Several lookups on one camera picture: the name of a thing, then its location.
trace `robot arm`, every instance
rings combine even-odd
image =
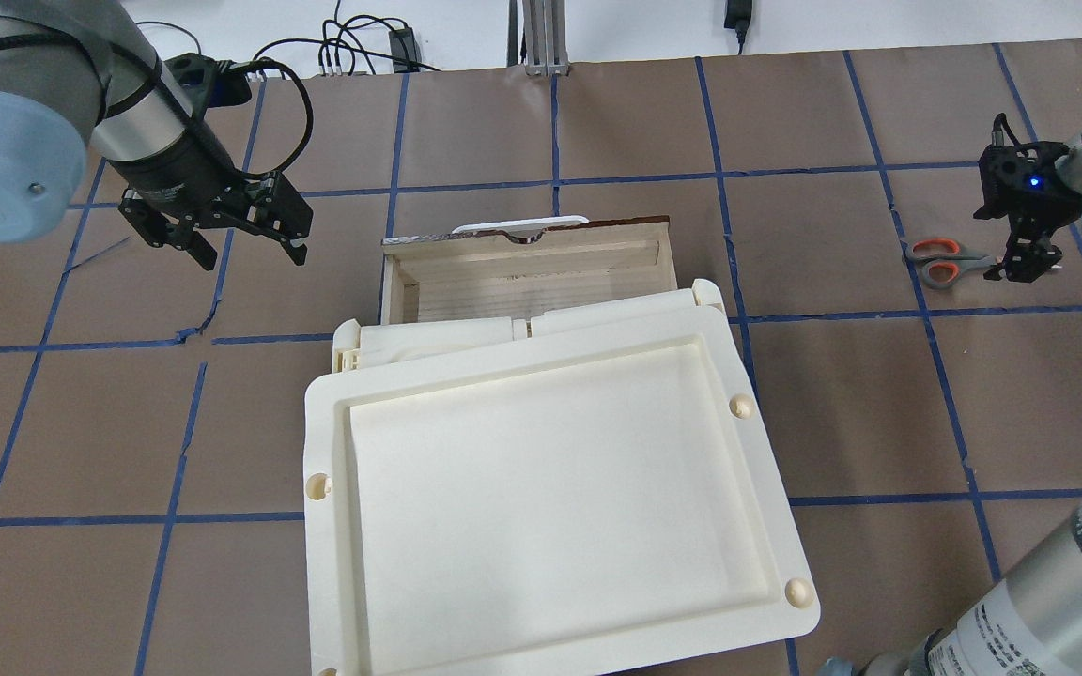
[[[1011,145],[1005,143],[1008,136]],[[1008,216],[1008,241],[987,279],[1034,281],[1064,252],[1051,243],[1057,228],[1082,220],[1082,132],[1066,143],[1021,143],[1004,115],[993,123],[992,144],[979,158],[984,206],[977,218]]]
[[[296,265],[312,210],[282,174],[241,172],[203,121],[250,97],[248,74],[274,61],[163,64],[118,0],[0,0],[0,242],[52,230],[85,171],[89,142],[124,177],[119,210],[153,247],[185,250],[204,269],[199,228],[275,239]]]

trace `white wall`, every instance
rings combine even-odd
[[[137,21],[161,18],[198,35],[208,55],[248,61],[279,38],[316,38],[333,0],[123,0]],[[747,53],[860,50],[1031,39],[1082,38],[1082,0],[755,0]],[[730,54],[721,26],[725,0],[567,0],[572,61],[660,59]],[[505,63],[505,0],[342,0],[342,16],[394,14],[415,27],[422,56],[443,69]],[[386,31],[366,31],[369,50],[388,50]],[[161,27],[146,35],[164,56],[189,41]],[[314,47],[270,53],[302,74],[317,71]],[[380,65],[382,72],[388,65]]]

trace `scissors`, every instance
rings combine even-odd
[[[944,290],[954,286],[959,277],[973,269],[987,269],[997,264],[995,256],[967,249],[950,237],[927,237],[905,249],[907,261],[918,265],[921,283]]]

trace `metal post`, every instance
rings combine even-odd
[[[566,75],[566,0],[523,0],[524,39],[531,76]]]

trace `white plastic panel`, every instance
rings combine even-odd
[[[314,673],[605,673],[819,619],[716,308],[334,373],[306,423]]]

